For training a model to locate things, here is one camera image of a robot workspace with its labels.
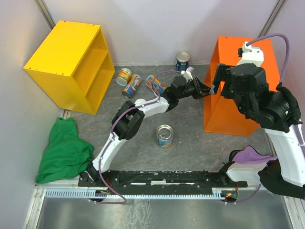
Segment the blue can pull tab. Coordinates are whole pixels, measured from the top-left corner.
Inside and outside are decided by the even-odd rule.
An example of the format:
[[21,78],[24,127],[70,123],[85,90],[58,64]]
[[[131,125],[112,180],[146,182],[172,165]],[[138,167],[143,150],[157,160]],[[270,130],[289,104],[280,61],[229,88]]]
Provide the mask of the blue can pull tab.
[[169,125],[161,125],[156,130],[157,143],[161,148],[168,148],[173,142],[173,129]]

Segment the orange shelf cabinet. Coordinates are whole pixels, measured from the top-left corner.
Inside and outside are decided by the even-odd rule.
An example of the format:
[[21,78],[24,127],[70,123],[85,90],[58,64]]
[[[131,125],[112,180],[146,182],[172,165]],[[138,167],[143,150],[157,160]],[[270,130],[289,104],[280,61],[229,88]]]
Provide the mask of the orange shelf cabinet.
[[[218,64],[227,64],[236,66],[240,61],[238,57],[238,49],[245,42],[251,41],[252,38],[243,37],[225,37],[219,36],[215,44],[213,55],[204,84],[212,85]],[[269,90],[275,91],[279,84],[280,73],[278,70],[274,49],[270,39],[264,39],[253,44],[264,52],[264,62],[261,65],[266,71],[266,80],[269,83]],[[250,136],[256,129],[260,127],[258,123],[251,119],[246,119],[241,114],[234,101],[225,99],[221,96],[221,90],[224,83],[222,82],[217,94],[204,98],[204,125],[206,132]]]

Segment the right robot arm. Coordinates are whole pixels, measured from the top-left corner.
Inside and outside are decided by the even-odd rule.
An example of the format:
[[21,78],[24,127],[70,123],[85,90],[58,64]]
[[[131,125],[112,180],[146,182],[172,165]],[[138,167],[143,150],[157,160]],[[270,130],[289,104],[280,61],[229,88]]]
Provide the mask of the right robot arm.
[[232,99],[246,119],[258,123],[274,146],[277,159],[264,161],[255,178],[274,194],[304,199],[305,156],[296,133],[302,126],[296,98],[281,83],[269,90],[265,70],[253,63],[219,64],[211,94],[217,93],[221,82],[221,96]]

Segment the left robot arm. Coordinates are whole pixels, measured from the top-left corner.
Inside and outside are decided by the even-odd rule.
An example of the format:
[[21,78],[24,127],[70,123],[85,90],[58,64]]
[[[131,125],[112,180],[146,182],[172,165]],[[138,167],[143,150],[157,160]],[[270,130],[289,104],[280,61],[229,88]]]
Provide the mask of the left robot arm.
[[130,100],[125,102],[112,120],[110,135],[105,145],[87,166],[86,173],[89,181],[95,186],[101,186],[105,182],[104,172],[109,170],[114,156],[122,145],[137,134],[145,118],[174,109],[179,99],[189,96],[201,99],[216,91],[214,85],[209,87],[196,77],[186,79],[180,75],[175,77],[171,85],[155,99],[138,103]]

